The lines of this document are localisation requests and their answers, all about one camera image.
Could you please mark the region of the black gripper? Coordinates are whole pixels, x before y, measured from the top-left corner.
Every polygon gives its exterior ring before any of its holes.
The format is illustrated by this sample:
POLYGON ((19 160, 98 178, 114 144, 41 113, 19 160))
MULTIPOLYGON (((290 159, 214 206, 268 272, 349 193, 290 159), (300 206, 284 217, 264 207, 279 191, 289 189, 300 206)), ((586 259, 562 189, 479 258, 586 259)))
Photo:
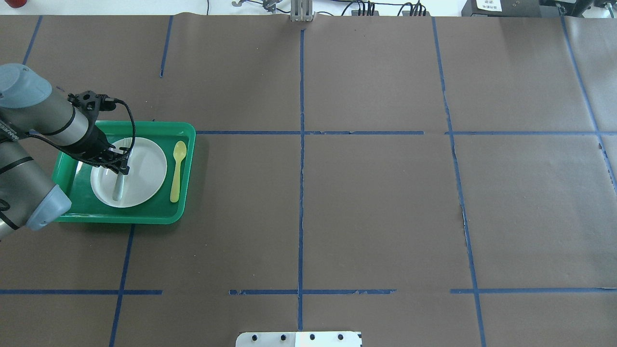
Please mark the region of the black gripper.
POLYGON ((128 175, 130 166, 118 162, 128 160, 132 147, 117 147, 115 152, 111 151, 106 135, 94 123, 88 126, 84 137, 72 145, 72 158, 93 167, 108 168, 117 175, 128 175))

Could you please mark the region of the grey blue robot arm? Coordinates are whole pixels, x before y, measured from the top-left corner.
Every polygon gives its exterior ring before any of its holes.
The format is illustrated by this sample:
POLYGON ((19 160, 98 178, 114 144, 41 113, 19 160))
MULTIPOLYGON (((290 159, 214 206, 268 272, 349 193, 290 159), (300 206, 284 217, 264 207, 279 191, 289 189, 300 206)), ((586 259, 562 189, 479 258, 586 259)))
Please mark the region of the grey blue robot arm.
POLYGON ((0 68, 0 232, 40 230, 71 208, 63 189, 31 154, 29 141, 41 141, 60 154, 92 167, 127 175, 136 141, 136 123, 127 103, 90 90, 66 96, 33 69, 20 63, 0 68), (127 145, 113 145, 97 126, 101 112, 122 106, 131 125, 127 145))

